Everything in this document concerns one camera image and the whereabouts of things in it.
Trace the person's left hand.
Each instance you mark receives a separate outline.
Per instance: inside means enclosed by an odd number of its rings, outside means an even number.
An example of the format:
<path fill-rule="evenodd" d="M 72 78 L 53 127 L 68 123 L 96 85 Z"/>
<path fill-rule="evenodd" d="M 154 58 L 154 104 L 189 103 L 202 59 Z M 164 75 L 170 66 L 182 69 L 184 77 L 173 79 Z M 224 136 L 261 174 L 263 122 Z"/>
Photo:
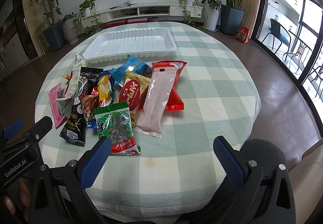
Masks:
<path fill-rule="evenodd" d="M 28 215 L 30 201 L 30 192 L 22 178 L 12 184 L 8 194 L 3 197 L 3 202 L 12 215 L 16 213 L 17 209 Z"/>

